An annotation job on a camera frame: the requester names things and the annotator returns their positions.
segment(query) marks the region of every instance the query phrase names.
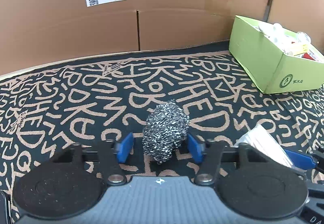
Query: blue gripper pad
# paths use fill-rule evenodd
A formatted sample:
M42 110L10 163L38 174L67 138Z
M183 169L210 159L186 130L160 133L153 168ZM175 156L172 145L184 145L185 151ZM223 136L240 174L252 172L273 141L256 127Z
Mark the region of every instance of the blue gripper pad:
M120 143L116 143L117 159L119 163L125 163L126 159L133 148L133 133L129 133Z
M203 161L203 152L205 149L205 144L199 143L196 138L194 138L191 134L187 134L187 148L192 155L195 163L201 163Z
M294 163L295 167L298 167L303 170L314 169L316 167L316 163L313 161L312 157L300 152L293 152L285 148L284 151Z

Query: circular black pad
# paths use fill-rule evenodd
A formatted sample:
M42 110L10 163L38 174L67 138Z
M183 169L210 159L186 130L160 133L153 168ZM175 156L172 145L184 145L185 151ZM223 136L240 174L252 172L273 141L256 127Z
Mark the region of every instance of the circular black pad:
M258 163L241 167L219 185L223 201L254 219L278 220L297 213L308 189L298 175L283 166Z
M15 183L19 211L41 219L63 219L86 211L101 196L102 182L74 163L48 162Z

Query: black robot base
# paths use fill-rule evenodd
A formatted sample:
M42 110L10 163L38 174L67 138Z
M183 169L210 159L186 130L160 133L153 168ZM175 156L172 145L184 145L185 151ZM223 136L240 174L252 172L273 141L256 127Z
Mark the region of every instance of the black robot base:
M72 145L22 177L13 190L17 223L324 224L324 186L247 144L207 142L194 183L145 176L127 182L114 145ZM99 162L103 179L86 172L85 161ZM236 170L220 177L221 162L236 162Z

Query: black and tan rug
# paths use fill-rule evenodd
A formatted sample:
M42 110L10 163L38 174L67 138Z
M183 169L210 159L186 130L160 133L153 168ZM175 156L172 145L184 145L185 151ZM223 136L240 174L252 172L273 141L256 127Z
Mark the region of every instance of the black and tan rug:
M73 142L91 146L131 129L131 175L193 178L186 147L157 165L143 155L142 128L157 104L175 99L191 131L233 145L256 124L282 146L306 152L324 143L324 88L264 95L226 50L228 43L72 61L0 81L0 189ZM89 172L100 174L93 163ZM226 175L227 169L221 169ZM322 175L310 172L313 181ZM12 205L12 216L19 218Z

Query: qr code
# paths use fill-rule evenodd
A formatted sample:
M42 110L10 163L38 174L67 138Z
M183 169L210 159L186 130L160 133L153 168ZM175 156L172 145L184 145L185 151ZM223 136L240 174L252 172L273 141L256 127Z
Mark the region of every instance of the qr code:
M89 5L90 6L96 5L96 4L99 4L99 1L98 0L89 0Z

